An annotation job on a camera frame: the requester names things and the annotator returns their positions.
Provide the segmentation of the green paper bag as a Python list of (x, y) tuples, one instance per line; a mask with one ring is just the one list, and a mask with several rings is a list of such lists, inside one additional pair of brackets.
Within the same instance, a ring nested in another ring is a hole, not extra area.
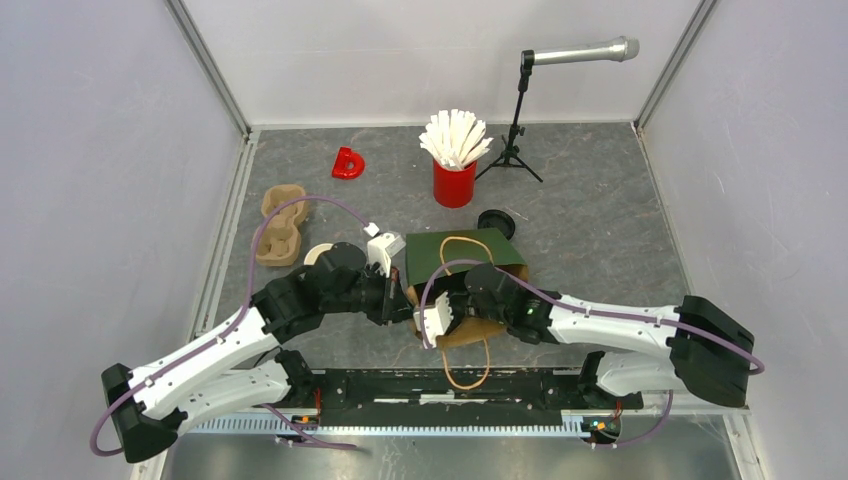
[[(435, 275), (434, 284), (430, 290), (426, 290), (427, 282), (434, 276), (434, 271), (450, 261), (475, 260), (492, 263), (497, 267), (518, 264), (528, 268), (527, 262), (518, 250), (494, 228), (415, 233), (408, 235), (406, 240), (407, 294), (413, 305), (413, 312), (418, 309), (420, 314), (423, 314), (424, 308), (432, 305), (441, 293), (447, 292), (449, 274), (471, 268), (469, 265), (459, 264), (447, 266), (445, 270)], [(465, 385), (456, 382), (451, 375), (447, 356), (449, 349), (464, 345), (449, 345), (447, 335), (438, 339), (437, 346), (433, 349), (440, 352), (446, 378), (454, 389), (469, 391), (482, 386), (486, 381), (491, 366), (489, 338), (478, 341), (483, 344), (487, 355), (484, 373), (479, 379)]]

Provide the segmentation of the white paper cup stack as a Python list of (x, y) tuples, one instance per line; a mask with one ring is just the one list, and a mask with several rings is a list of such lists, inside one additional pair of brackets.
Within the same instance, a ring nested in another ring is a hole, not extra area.
[(306, 253), (303, 264), (304, 265), (314, 265), (318, 259), (318, 257), (333, 248), (333, 243), (321, 243), (309, 249)]

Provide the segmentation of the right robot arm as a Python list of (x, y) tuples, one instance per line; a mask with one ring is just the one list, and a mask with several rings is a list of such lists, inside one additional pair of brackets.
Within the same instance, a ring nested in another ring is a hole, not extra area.
[(679, 305), (595, 303), (541, 290), (490, 264), (461, 273), (472, 314), (493, 320), (525, 343), (593, 344), (577, 382), (580, 400), (602, 408), (648, 391), (687, 391), (715, 405), (741, 408), (748, 380), (764, 372), (755, 337), (710, 300)]

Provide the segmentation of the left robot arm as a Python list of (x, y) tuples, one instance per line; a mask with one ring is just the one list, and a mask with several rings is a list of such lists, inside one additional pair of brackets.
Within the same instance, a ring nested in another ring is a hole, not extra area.
[(332, 313), (362, 313), (377, 325), (408, 320), (412, 305), (393, 257), (405, 242), (380, 234), (364, 249), (330, 245), (313, 261), (258, 291), (233, 316), (177, 351), (147, 365), (117, 363), (101, 374), (107, 411), (129, 463), (146, 461), (179, 436), (217, 416), (283, 400), (306, 405), (314, 381), (300, 354), (281, 351), (246, 372), (230, 368), (317, 329)]

